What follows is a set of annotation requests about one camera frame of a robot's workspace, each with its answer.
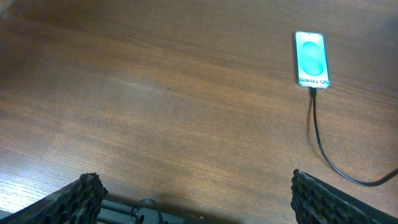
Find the blue screen smartphone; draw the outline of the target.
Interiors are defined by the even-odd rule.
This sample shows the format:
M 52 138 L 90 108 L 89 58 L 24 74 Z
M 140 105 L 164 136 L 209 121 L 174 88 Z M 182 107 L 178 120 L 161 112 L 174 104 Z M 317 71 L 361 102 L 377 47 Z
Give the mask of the blue screen smartphone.
M 297 31 L 294 34 L 297 59 L 297 83 L 310 88 L 331 85 L 323 34 Z

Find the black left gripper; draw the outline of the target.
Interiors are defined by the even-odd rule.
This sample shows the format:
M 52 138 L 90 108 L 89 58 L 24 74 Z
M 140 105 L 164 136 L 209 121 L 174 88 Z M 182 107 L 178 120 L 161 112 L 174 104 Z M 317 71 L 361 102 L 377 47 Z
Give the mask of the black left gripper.
M 203 217 L 172 215 L 149 204 L 128 206 L 104 200 L 108 191 L 96 173 L 79 179 L 1 219 L 1 224 L 205 224 Z

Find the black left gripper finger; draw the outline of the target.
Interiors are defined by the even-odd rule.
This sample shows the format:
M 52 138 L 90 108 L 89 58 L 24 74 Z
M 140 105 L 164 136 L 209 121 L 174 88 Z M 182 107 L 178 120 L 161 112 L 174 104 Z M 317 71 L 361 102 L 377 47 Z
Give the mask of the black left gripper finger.
M 384 213 L 314 176 L 295 169 L 291 207 L 300 224 L 397 224 Z

